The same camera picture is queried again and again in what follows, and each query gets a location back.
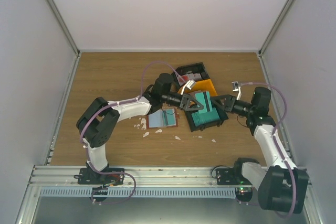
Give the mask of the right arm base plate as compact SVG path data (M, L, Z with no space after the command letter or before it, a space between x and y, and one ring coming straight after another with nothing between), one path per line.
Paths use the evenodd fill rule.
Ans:
M217 185L251 186L252 183L237 172L233 167L216 166L211 170L211 176L216 179Z

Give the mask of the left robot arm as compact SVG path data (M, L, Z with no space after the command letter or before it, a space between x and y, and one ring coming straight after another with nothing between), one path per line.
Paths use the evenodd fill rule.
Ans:
M87 153L87 165L92 170L90 178L96 184L108 179L109 167L106 157L106 142L118 122L135 116L152 114L163 104L183 111L198 111L204 106L188 93L172 92L174 78L162 73L155 83L148 86L138 97L121 101L107 101L96 98L76 123L80 133L79 141Z

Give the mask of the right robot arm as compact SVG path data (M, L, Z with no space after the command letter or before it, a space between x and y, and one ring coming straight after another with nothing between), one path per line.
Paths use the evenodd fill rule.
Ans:
M258 192L263 210L272 210L283 218L303 210L309 176L299 169L286 152L279 134L279 124L268 114L271 95L276 88L254 83L251 102L239 96L220 95L211 101L217 109L246 118L246 126L259 144L267 168L252 158L238 158L232 169L233 180L240 185L249 182Z

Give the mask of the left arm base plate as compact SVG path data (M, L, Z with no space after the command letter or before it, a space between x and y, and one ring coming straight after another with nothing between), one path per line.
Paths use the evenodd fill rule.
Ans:
M81 168L79 174L74 176L79 185L122 185L124 168L105 168L104 173L112 173L109 175L103 175L96 173L89 166Z

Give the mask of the brown leather card holder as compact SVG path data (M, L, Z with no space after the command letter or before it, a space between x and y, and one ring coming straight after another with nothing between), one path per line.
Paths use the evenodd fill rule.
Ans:
M147 119L147 128L177 127L178 117L175 109L160 109L149 114Z

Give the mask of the teal credit card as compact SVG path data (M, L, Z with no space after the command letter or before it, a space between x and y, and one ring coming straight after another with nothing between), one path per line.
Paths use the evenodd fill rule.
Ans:
M199 114L210 113L213 111L213 107L211 104L211 97L208 91L196 93L195 99L203 106L202 109L198 110Z
M168 126L176 126L176 116L174 109L165 109L163 110L163 125Z

